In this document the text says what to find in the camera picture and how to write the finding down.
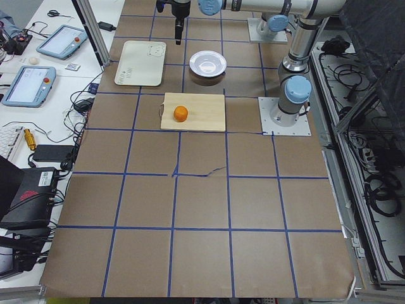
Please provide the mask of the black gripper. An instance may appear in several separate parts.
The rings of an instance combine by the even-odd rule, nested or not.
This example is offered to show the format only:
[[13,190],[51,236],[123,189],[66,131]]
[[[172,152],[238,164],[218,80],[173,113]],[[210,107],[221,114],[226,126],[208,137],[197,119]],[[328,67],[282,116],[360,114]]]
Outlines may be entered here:
[[172,15],[177,19],[175,20],[175,44],[181,45],[182,33],[184,30],[184,19],[190,13],[190,0],[173,0],[171,3]]

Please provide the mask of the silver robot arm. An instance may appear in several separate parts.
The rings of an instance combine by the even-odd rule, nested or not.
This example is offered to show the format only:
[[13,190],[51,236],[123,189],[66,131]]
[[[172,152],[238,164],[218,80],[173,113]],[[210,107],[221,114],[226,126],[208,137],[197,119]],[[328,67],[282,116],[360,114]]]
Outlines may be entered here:
[[199,1],[201,13],[212,16],[220,10],[254,11],[274,15],[276,22],[267,19],[273,32],[283,30],[289,23],[288,15],[298,15],[297,28],[292,36],[288,55],[278,68],[280,95],[285,97],[287,79],[302,75],[308,66],[308,58],[328,17],[337,14],[345,1]]
[[288,27],[289,19],[285,15],[262,14],[261,21],[257,27],[258,33],[267,35],[285,30]]

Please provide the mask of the square arm base plate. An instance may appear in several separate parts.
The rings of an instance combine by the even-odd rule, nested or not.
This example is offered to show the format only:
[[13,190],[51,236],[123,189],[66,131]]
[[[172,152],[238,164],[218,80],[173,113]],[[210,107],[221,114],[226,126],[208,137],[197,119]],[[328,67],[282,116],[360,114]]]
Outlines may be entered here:
[[258,98],[262,133],[268,136],[311,136],[307,115],[282,112],[278,100],[274,97]]

